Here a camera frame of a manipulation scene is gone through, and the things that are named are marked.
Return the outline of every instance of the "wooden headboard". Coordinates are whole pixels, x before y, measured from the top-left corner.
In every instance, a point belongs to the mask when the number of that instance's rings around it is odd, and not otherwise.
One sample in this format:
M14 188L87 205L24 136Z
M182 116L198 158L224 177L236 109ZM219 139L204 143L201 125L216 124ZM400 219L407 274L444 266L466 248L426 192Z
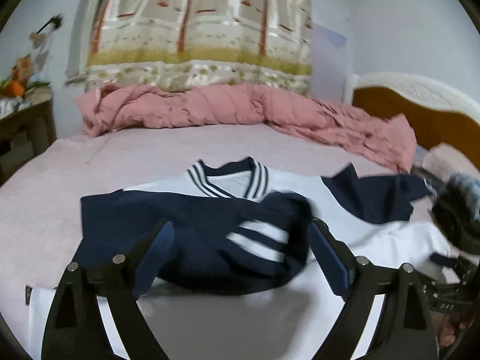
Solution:
M352 104L372 116L404 114L425 149L448 143L480 169L480 104L465 93L405 73L359 76L351 93Z

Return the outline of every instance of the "white striped trim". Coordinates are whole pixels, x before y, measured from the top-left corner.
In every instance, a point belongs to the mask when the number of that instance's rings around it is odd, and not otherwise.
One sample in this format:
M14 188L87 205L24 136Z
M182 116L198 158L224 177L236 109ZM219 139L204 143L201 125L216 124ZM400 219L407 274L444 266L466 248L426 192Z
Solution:
M287 231L273 226L270 223L259 221L243 222L240 227L263 234L264 236L274 239L277 242L286 244L289 241L289 233Z
M190 177L193 179L193 183L197 186L197 188L200 191L205 193L205 195L210 196L211 198L216 198L217 197L216 195L213 195L213 193L211 193L209 190L207 190L203 187L203 185L200 182L200 180L198 179L197 173L195 172L194 169L189 169L188 173L190 174Z
M230 233L227 235L227 239L236 243L240 246L244 251L249 252L257 257L263 258L265 260L275 261L280 263L283 261L284 254L277 251L270 249L269 247L258 243L256 241L252 241L251 239L245 237L244 235L237 234L237 233Z
M255 159L253 159L253 163L255 164L255 170L253 171L253 181L247 199L255 199L255 192L257 191L258 183L260 182L260 164Z
M260 167L260 176L258 177L258 186L255 193L256 199L261 197L263 191L262 185L265 183L265 169L263 169L263 165L261 163L258 163L258 166Z
M267 185L267 172L268 172L268 169L266 168L265 165L260 164L260 167L262 168L262 180L261 180L260 186L258 187L258 194L257 194L258 198L262 198L264 195L265 187Z
M229 198L228 195L225 195L222 191L220 191L218 188L212 188L210 185L208 185L207 178L205 176L205 172L203 171L203 168L200 166L200 164L197 162L193 165L195 169L197 169L198 174L200 175L200 182L202 183L202 186L206 189L208 189L211 193L215 193L220 195L222 198Z

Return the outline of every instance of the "metal screw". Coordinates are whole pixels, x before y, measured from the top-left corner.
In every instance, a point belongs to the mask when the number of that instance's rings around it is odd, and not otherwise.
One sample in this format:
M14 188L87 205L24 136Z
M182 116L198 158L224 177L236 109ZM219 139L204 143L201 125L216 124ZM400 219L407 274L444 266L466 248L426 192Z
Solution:
M77 268L78 268L78 264L76 262L71 262L70 264L67 265L67 269L70 272L73 272Z
M112 261L114 264L121 264L125 261L125 256L123 254L117 254Z
M409 274L411 274L411 273L415 270L415 268L413 267L413 265L408 264L408 263L403 264L402 267L403 267L403 270L404 270L405 272L408 272Z
M364 256L358 256L357 257L357 263L359 263L361 266L365 266L370 262L370 260Z

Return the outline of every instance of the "orange toy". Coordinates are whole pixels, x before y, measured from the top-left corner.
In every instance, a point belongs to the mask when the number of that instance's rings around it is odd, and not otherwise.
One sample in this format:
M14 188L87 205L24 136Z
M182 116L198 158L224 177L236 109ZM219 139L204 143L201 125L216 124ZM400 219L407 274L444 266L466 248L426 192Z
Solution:
M2 94L8 97L23 96L25 88L20 82L12 80L3 88Z

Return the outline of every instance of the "pillow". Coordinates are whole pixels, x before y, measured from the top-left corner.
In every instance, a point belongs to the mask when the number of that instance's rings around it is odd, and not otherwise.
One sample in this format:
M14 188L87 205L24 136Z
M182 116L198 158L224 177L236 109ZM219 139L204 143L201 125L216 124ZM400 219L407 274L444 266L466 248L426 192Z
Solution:
M446 143L431 149L421 166L443 182L447 182L455 173L463 173L480 180L480 172L474 164L461 151Z

